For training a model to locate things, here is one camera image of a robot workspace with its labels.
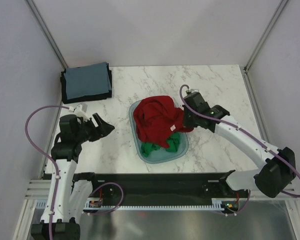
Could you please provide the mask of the red t shirt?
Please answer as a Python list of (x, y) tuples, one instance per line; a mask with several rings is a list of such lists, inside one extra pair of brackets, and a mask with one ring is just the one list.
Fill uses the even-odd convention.
[(163, 145), (173, 133), (189, 133), (193, 127), (185, 127), (185, 113), (176, 107), (167, 95), (151, 96), (141, 100), (133, 112), (136, 133), (143, 143)]

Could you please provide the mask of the clear teal plastic bin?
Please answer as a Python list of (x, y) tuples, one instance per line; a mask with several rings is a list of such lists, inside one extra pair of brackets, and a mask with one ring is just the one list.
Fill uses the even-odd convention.
[(136, 126), (136, 122), (135, 122), (134, 117), (133, 117), (133, 112), (136, 109), (136, 107), (139, 105), (140, 102), (141, 102), (141, 100), (138, 100), (138, 101), (134, 102), (130, 106), (129, 111), (128, 111), (130, 126), (131, 126), (131, 130), (132, 130), (132, 135), (133, 135), (136, 151), (137, 151), (137, 154), (140, 157), (140, 159), (143, 160), (145, 163), (148, 163), (148, 164), (161, 164), (161, 163), (176, 160), (176, 159), (181, 158), (182, 156), (184, 156), (187, 153), (188, 149), (189, 149), (188, 136), (184, 132), (179, 133), (180, 143), (179, 143), (179, 148), (178, 148), (177, 152), (168, 152), (164, 148), (160, 148), (158, 150), (152, 151), (149, 154), (149, 156), (144, 156), (141, 153), (142, 142), (138, 138), (137, 126)]

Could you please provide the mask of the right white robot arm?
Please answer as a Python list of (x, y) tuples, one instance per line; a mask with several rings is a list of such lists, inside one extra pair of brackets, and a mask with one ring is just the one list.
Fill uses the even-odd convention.
[(296, 178), (295, 153), (288, 147), (280, 149), (255, 137), (220, 105), (209, 106), (203, 96), (192, 89), (181, 96), (183, 125), (203, 128), (218, 135), (243, 152), (255, 165), (253, 170), (230, 170), (220, 178), (219, 191), (225, 197), (240, 190), (258, 190), (269, 198), (284, 193)]

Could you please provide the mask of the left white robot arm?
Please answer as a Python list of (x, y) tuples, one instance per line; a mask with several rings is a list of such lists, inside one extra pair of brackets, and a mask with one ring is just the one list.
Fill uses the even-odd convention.
[(30, 229), (35, 240), (80, 238), (80, 219), (87, 199), (100, 191), (99, 183), (92, 179), (74, 179), (82, 145), (108, 136), (115, 127), (95, 113), (90, 118), (64, 115), (59, 119), (59, 129), (51, 149), (54, 171), (45, 210), (40, 222)]

